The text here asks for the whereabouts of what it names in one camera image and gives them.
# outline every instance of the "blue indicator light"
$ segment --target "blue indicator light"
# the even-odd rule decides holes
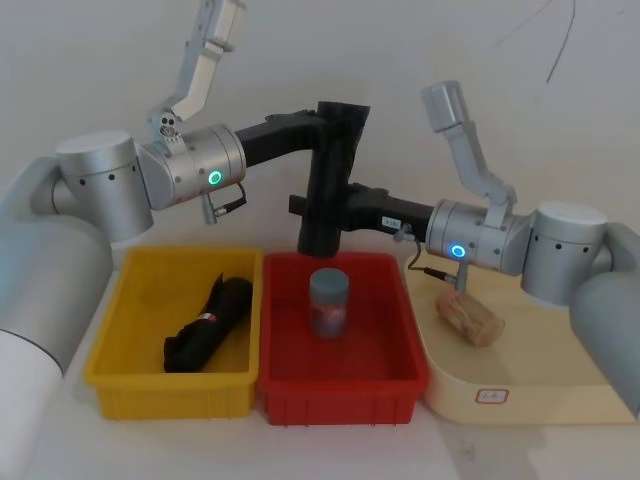
[[[217,185],[222,181],[222,174],[218,170],[214,170],[209,175],[209,183],[211,185]]]
[[[449,251],[451,252],[451,255],[456,258],[464,258],[467,254],[467,250],[459,243],[451,245],[451,247],[449,247]]]

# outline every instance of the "yellow plastic bin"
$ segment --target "yellow plastic bin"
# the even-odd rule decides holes
[[[114,420],[248,415],[258,377],[262,263],[255,249],[132,249],[85,370],[102,415]],[[164,339],[197,317],[220,273],[253,282],[250,318],[233,329],[201,373],[164,373]]]

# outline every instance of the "beige tray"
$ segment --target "beige tray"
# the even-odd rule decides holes
[[[455,273],[454,262],[422,255],[417,266]],[[405,268],[431,369],[425,400],[455,422],[484,425],[634,424],[634,417],[573,336],[566,311],[536,304],[519,278],[472,268],[469,293],[501,315],[502,336],[478,349],[435,311],[446,284]]]

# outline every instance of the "wooden block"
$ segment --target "wooden block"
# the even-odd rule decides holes
[[[504,330],[501,317],[471,295],[457,292],[453,286],[440,294],[436,308],[440,316],[475,347],[491,345]]]

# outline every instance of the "plastic container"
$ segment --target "plastic container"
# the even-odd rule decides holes
[[[349,276],[344,333],[309,324],[309,278],[319,268]],[[265,260],[260,387],[273,425],[399,424],[427,384],[418,331],[393,257],[298,254]]]
[[[85,370],[102,415],[115,420],[248,415],[258,376],[262,262],[254,249],[133,249]],[[220,273],[253,282],[250,318],[229,333],[202,373],[164,373],[164,339],[197,317]]]

